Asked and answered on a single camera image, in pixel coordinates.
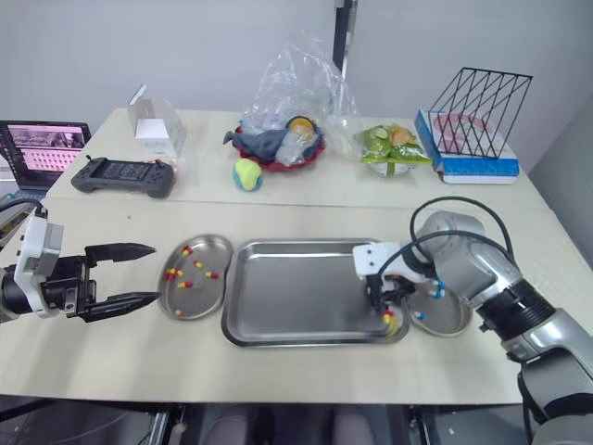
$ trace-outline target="laptop screen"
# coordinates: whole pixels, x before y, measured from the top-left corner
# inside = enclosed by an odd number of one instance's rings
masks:
[[[21,189],[47,190],[90,139],[83,123],[0,122],[3,156]]]

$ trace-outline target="black cable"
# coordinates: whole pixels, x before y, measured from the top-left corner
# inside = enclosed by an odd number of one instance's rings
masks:
[[[148,431],[143,438],[141,438],[138,442],[136,442],[136,445],[140,445],[142,442],[144,442],[146,439],[148,439],[148,436],[150,436],[150,431]]]
[[[529,408],[527,404],[523,402],[523,423],[525,428],[525,435],[527,436],[527,444],[531,445],[534,441],[534,431],[531,428],[531,415],[529,415]]]
[[[466,232],[464,230],[444,230],[442,232],[434,232],[432,234],[423,235],[419,238],[414,239],[413,241],[410,241],[406,246],[404,246],[403,248],[398,250],[391,257],[389,257],[387,259],[387,261],[383,263],[383,266],[381,266],[381,268],[379,269],[379,271],[377,272],[376,275],[379,277],[383,276],[383,273],[385,272],[385,269],[387,269],[389,264],[391,264],[393,261],[395,261],[397,259],[397,257],[401,256],[406,250],[410,250],[411,248],[414,248],[414,247],[417,248],[421,243],[428,241],[429,239],[437,238],[439,236],[449,236],[449,235],[467,236],[469,238],[473,238],[473,239],[482,241],[483,243],[486,243],[489,246],[492,246],[493,248],[498,249],[498,251],[500,251],[500,253],[502,253],[504,255],[504,257],[511,264],[516,265],[515,260],[511,256],[511,254],[503,246],[501,246],[496,241],[492,241],[490,238],[487,238],[483,235],[475,234],[474,232]]]
[[[498,227],[500,228],[500,232],[502,232],[502,236],[504,237],[504,243],[505,243],[505,245],[507,247],[507,252],[509,253],[509,255],[511,255],[511,258],[514,258],[514,252],[512,250],[511,237],[509,236],[509,231],[507,230],[507,226],[504,224],[504,222],[500,219],[500,217],[497,215],[497,213],[495,211],[493,211],[492,209],[490,209],[486,204],[483,204],[480,201],[477,201],[475,199],[471,199],[471,198],[468,198],[468,197],[437,197],[435,199],[431,199],[431,200],[426,201],[425,203],[423,203],[411,215],[411,219],[410,219],[410,237],[411,237],[412,241],[415,241],[416,238],[417,238],[416,237],[416,231],[415,231],[415,223],[416,223],[416,217],[418,216],[418,213],[420,213],[421,210],[427,208],[428,206],[433,205],[436,202],[440,202],[440,201],[461,201],[461,202],[466,202],[468,204],[473,204],[476,207],[479,207],[480,209],[482,209],[486,213],[488,213],[494,219],[494,221],[497,222]],[[426,255],[423,252],[423,250],[422,250],[422,248],[420,246],[418,246],[417,249],[420,251],[420,253],[422,253],[424,255],[424,257],[428,258],[428,255]]]
[[[0,206],[0,212],[4,210],[8,210],[11,207],[19,206],[20,204],[34,204],[36,211],[35,215],[40,216],[44,212],[44,205],[38,201],[37,199],[33,199],[31,197],[25,197],[23,199],[15,199],[14,201],[10,201],[6,204]]]

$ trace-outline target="white box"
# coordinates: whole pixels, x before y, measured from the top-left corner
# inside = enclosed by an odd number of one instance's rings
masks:
[[[177,158],[187,131],[169,101],[135,98],[128,106],[134,137],[151,155]]]

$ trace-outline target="cucumber slice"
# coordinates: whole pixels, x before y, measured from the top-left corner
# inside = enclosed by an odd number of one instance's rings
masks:
[[[389,133],[387,132],[387,130],[385,128],[377,127],[372,132],[372,135],[375,137],[378,137],[379,139],[386,139],[387,136],[389,136]]]

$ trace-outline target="green vegetable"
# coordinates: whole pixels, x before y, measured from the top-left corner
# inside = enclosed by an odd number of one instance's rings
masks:
[[[403,146],[392,146],[388,140],[390,132],[397,128],[396,125],[373,127],[358,134],[359,140],[366,148],[361,162],[366,163],[393,163],[393,164],[428,164],[430,158],[418,144],[408,142]]]
[[[378,137],[379,139],[386,139],[387,136],[389,136],[389,133],[387,132],[387,130],[383,127],[377,127],[372,131],[373,135],[375,137]]]

